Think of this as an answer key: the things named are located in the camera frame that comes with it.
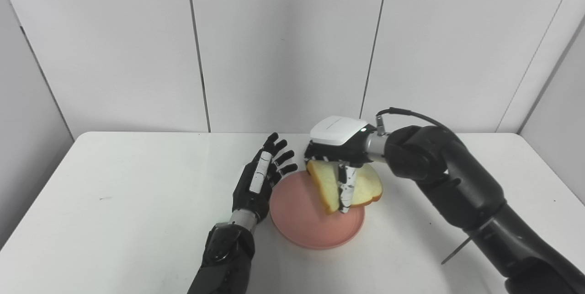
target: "table surface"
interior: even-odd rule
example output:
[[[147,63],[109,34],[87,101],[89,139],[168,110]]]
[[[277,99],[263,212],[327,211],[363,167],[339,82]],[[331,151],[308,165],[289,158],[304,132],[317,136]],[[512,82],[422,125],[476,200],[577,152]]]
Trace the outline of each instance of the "table surface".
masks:
[[[301,155],[307,135],[282,135]],[[585,270],[585,207],[520,136],[461,134],[512,208]],[[0,251],[0,293],[183,294],[207,232],[263,134],[90,132],[79,137]],[[409,180],[375,164],[385,186],[357,236],[326,251],[255,232],[248,294],[505,293],[465,235]]]

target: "bread slice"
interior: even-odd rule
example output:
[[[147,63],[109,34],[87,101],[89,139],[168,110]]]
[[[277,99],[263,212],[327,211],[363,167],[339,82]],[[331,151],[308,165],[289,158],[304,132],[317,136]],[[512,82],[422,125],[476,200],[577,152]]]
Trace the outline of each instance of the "bread slice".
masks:
[[[307,171],[317,187],[326,214],[339,210],[336,161],[309,160]],[[365,206],[377,202],[382,196],[382,181],[372,165],[365,164],[357,170],[356,188],[351,207]]]

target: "robotic arm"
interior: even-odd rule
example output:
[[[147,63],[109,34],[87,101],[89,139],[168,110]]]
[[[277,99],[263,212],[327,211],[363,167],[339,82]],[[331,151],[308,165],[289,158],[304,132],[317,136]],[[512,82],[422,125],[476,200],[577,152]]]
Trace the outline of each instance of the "robotic arm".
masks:
[[[388,134],[382,121],[384,113],[415,116],[433,126],[409,126]],[[342,213],[349,207],[351,181],[355,181],[347,169],[382,161],[396,176],[414,180],[445,220],[466,232],[464,244],[475,242],[508,278],[510,294],[585,294],[583,273],[514,213],[501,186],[461,140],[429,117],[389,108],[376,115],[376,127],[365,121],[329,117],[311,131],[305,152],[305,160],[309,159],[340,161]]]
[[[276,157],[286,140],[273,133],[250,163],[244,167],[234,190],[232,217],[215,225],[205,242],[203,261],[188,294],[244,294],[255,254],[254,230],[266,218],[272,188],[296,164],[283,166],[294,156],[289,150]]]

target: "robot finger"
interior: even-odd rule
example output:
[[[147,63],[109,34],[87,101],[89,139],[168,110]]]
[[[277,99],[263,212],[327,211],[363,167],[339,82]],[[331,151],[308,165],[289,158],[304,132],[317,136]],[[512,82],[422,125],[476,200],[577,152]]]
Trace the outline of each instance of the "robot finger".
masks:
[[[268,138],[266,139],[266,142],[264,142],[264,146],[266,146],[267,144],[272,146],[272,144],[274,144],[274,142],[276,142],[276,140],[278,140],[278,133],[274,132],[274,133],[270,134],[270,136],[268,136]]]
[[[268,171],[266,171],[266,179],[269,179],[276,174],[278,171],[278,167],[274,163],[270,163],[268,166]]]
[[[274,187],[286,174],[296,171],[297,169],[297,164],[290,164],[282,167],[270,178],[270,186]]]
[[[294,151],[292,150],[286,151],[284,154],[280,155],[280,157],[274,159],[274,164],[280,166],[284,164],[286,161],[290,160],[292,157],[294,157]]]
[[[280,152],[280,150],[286,147],[287,144],[288,144],[287,140],[284,139],[276,142],[276,144],[274,145],[274,153],[272,155],[276,156]]]

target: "pink plate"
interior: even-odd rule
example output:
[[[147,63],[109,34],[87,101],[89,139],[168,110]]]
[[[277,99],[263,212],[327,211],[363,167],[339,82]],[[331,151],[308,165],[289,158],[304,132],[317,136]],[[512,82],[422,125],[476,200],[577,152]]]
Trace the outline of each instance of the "pink plate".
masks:
[[[286,239],[312,250],[326,250],[349,242],[360,231],[364,207],[326,215],[319,192],[306,171],[287,176],[274,187],[270,215]]]

